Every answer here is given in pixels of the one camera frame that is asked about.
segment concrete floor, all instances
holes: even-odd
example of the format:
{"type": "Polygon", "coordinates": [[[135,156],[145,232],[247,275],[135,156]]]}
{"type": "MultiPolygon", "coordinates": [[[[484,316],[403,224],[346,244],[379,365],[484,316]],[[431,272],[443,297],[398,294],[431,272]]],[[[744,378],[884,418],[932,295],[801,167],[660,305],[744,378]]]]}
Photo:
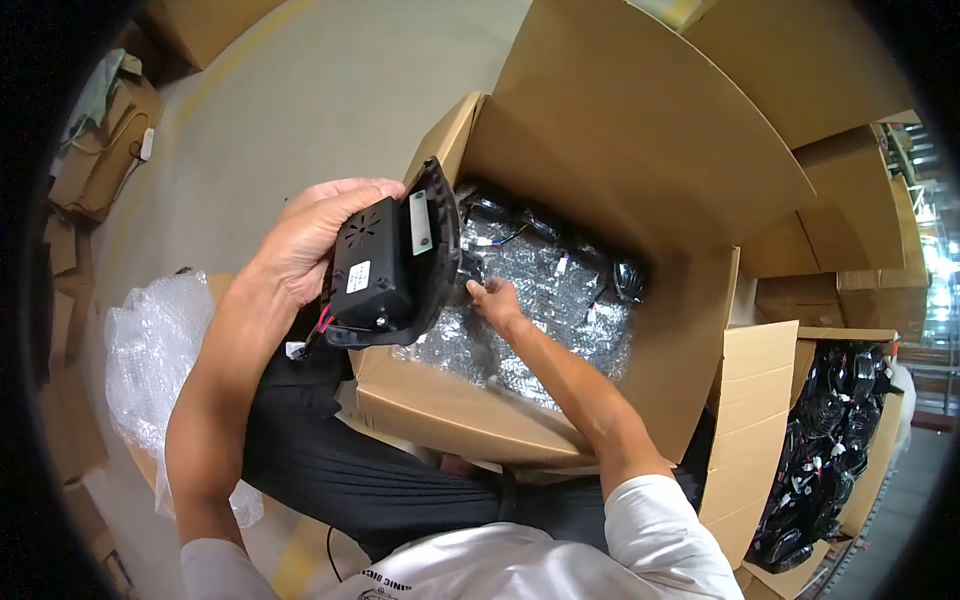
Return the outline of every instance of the concrete floor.
{"type": "MultiPolygon", "coordinates": [[[[289,0],[209,68],[161,90],[154,156],[94,237],[97,289],[84,379],[108,446],[86,484],[144,600],[180,598],[174,522],[109,423],[103,317],[183,266],[239,270],[284,199],[345,177],[401,179],[422,135],[461,97],[491,91],[529,0],[289,0]]],[[[244,531],[283,598],[332,585],[326,526],[269,512],[244,531]]],[[[333,536],[341,573],[366,566],[333,536]]]]}

